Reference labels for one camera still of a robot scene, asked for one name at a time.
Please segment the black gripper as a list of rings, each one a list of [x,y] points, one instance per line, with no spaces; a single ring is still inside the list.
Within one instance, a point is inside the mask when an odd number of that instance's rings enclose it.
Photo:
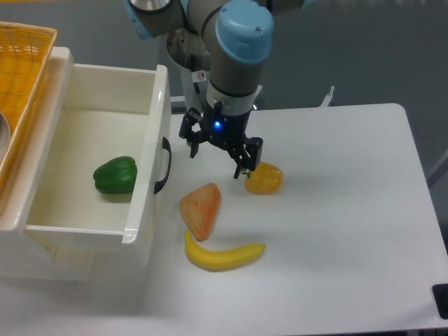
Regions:
[[[217,101],[213,106],[206,104],[204,115],[192,107],[183,116],[179,136],[190,147],[190,157],[198,153],[205,141],[227,151],[237,167],[234,179],[258,166],[263,150],[263,139],[246,136],[246,126],[251,111],[240,115],[228,115],[226,106]]]

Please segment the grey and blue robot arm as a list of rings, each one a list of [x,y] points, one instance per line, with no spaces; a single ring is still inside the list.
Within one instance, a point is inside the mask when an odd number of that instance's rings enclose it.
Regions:
[[[185,85],[187,112],[179,136],[194,157],[208,142],[235,161],[234,177],[256,169],[263,148],[246,126],[272,47],[274,16],[308,1],[125,1],[141,38],[166,34],[171,59],[206,86]]]

